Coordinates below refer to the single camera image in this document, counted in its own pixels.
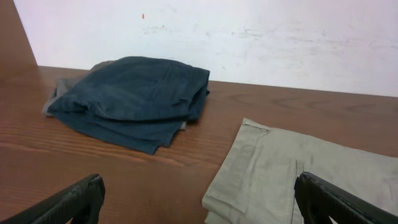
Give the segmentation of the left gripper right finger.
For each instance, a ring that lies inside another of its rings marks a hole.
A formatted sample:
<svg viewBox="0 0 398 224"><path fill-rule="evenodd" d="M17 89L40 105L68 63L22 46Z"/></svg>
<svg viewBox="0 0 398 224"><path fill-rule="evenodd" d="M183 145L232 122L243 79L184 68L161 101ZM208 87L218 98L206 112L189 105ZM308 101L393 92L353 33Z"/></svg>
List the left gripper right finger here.
<svg viewBox="0 0 398 224"><path fill-rule="evenodd" d="M397 216L310 172L296 178L294 190L303 221L308 224L397 224Z"/></svg>

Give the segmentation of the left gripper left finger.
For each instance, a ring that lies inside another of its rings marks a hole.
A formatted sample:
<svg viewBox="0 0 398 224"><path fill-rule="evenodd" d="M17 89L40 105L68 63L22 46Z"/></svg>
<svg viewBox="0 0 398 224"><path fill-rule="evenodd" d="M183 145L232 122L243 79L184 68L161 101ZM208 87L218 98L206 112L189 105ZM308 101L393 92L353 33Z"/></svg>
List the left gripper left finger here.
<svg viewBox="0 0 398 224"><path fill-rule="evenodd" d="M91 174L1 224L97 224L105 192L102 177Z"/></svg>

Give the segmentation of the khaki green shorts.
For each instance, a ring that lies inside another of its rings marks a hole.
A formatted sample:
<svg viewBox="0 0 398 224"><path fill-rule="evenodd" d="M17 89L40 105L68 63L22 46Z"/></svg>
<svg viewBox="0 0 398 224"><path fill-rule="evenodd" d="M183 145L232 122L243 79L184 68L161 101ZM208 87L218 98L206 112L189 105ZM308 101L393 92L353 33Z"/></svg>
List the khaki green shorts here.
<svg viewBox="0 0 398 224"><path fill-rule="evenodd" d="M207 223L302 223L294 183L304 171L397 213L397 159L244 119L202 204Z"/></svg>

